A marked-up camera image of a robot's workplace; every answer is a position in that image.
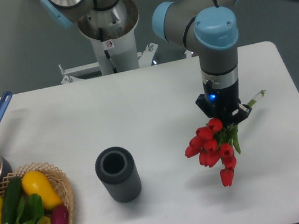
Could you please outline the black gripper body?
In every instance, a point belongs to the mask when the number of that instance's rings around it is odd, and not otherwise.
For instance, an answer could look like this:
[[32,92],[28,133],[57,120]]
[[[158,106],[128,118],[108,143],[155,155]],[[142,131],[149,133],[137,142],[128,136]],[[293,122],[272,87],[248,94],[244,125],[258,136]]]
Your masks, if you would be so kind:
[[222,123],[231,125],[231,115],[239,106],[239,81],[232,86],[223,89],[212,88],[211,81],[203,84],[205,97],[212,105],[214,118],[218,118]]

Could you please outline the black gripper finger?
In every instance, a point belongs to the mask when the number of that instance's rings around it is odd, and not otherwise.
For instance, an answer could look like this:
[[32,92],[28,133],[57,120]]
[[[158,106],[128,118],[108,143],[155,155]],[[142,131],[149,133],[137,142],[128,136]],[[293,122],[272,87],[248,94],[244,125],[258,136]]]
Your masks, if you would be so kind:
[[212,112],[212,105],[207,100],[204,94],[200,94],[198,98],[195,101],[195,104],[199,107],[199,109],[208,117],[212,118],[214,117],[214,114]]
[[248,118],[252,111],[252,107],[247,104],[239,104],[238,108],[232,112],[231,124],[236,125]]

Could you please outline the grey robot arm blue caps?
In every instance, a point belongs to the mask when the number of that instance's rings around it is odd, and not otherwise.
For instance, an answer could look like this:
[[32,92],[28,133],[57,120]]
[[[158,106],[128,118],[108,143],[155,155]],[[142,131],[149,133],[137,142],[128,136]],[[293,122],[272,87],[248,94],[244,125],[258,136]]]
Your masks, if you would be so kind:
[[[251,107],[239,99],[238,28],[230,6],[238,0],[163,2],[152,15],[157,36],[181,45],[200,60],[203,93],[196,104],[226,126],[245,120]],[[139,19],[132,0],[40,0],[60,25],[77,24],[91,41],[103,75],[139,67],[134,28]]]

